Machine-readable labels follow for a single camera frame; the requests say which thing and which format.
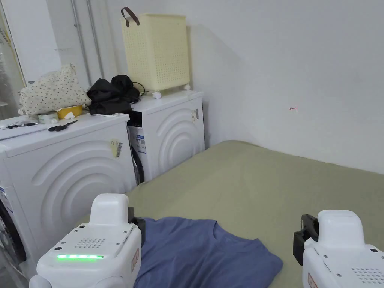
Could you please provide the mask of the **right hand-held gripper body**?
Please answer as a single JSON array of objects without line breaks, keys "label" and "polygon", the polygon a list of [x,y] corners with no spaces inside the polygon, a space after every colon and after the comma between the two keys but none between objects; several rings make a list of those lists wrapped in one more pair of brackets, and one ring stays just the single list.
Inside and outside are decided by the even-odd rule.
[{"label": "right hand-held gripper body", "polygon": [[384,253],[366,244],[360,218],[349,210],[304,214],[293,235],[304,288],[382,288]]}]

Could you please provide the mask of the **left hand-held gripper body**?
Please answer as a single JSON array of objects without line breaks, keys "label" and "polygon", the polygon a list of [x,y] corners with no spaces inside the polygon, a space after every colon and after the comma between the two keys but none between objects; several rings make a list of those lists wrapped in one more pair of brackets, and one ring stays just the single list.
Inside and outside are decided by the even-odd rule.
[{"label": "left hand-held gripper body", "polygon": [[146,240],[125,194],[100,194],[88,223],[70,231],[37,262],[31,288],[132,288]]}]

